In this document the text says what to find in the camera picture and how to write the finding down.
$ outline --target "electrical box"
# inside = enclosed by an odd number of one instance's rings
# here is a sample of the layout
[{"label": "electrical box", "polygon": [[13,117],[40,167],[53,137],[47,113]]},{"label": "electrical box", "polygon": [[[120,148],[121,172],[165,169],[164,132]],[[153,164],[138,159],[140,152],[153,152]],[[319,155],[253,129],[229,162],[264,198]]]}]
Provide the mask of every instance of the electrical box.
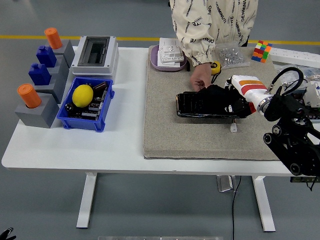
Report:
[{"label": "electrical box", "polygon": [[161,63],[163,64],[182,62],[184,60],[184,55],[177,39],[161,37],[159,41],[159,53]]},{"label": "electrical box", "polygon": [[312,108],[320,108],[320,82],[310,81],[303,95],[304,104]]},{"label": "electrical box", "polygon": [[72,62],[76,76],[94,76],[115,81],[119,49],[115,36],[82,36]]}]

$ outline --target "white sleeve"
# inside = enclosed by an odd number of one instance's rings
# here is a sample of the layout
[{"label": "white sleeve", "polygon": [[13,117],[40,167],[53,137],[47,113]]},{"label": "white sleeve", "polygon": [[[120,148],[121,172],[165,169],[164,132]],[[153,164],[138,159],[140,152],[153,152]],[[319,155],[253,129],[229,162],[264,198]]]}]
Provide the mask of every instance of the white sleeve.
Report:
[{"label": "white sleeve", "polygon": [[170,0],[173,29],[181,49],[193,66],[212,63],[215,41],[209,35],[212,25],[207,0]]}]

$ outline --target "blue block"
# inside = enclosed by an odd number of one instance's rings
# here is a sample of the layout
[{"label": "blue block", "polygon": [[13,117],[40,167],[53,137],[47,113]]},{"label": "blue block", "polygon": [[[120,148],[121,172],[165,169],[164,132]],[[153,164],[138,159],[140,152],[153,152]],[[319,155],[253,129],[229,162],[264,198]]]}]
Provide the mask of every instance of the blue block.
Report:
[{"label": "blue block", "polygon": [[251,59],[255,60],[255,61],[258,61],[258,62],[261,62],[261,58],[257,57],[257,56],[252,56]]},{"label": "blue block", "polygon": [[48,85],[50,83],[51,75],[44,64],[33,63],[29,70],[34,85]]},{"label": "blue block", "polygon": [[56,65],[57,58],[50,46],[39,46],[36,51],[36,57],[41,64],[44,64],[47,68],[53,68]]}]

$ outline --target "gray floor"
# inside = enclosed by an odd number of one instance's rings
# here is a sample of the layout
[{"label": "gray floor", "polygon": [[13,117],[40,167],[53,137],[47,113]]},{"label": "gray floor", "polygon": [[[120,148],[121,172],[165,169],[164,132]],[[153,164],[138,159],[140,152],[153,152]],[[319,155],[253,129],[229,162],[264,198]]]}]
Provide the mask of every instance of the gray floor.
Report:
[{"label": "gray floor", "polygon": [[[319,0],[260,0],[251,40],[320,41]],[[2,0],[0,34],[175,37],[167,0]],[[17,87],[30,83],[43,40],[0,39],[0,157],[18,122]],[[121,47],[155,45],[120,41]],[[320,54],[319,45],[274,45]],[[0,232],[24,240],[96,240],[98,236],[222,236],[232,238],[232,194],[215,176],[99,174],[88,229],[76,222],[84,173],[9,171],[0,166]],[[288,177],[266,177],[276,232],[263,232],[251,178],[242,177],[235,203],[235,239],[308,240],[320,235],[320,186],[311,192]]]}]

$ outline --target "white table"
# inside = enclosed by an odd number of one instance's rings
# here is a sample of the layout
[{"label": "white table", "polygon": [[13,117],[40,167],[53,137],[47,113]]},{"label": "white table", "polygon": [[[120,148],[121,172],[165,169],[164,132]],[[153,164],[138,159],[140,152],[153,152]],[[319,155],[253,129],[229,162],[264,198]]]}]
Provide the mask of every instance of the white table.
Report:
[{"label": "white table", "polygon": [[[264,231],[275,231],[263,176],[292,176],[280,161],[144,159],[148,48],[119,48],[119,62],[104,132],[50,129],[18,122],[2,158],[14,170],[79,171],[86,181],[77,228],[87,228],[97,173],[252,176]],[[74,76],[68,77],[66,92]]]}]

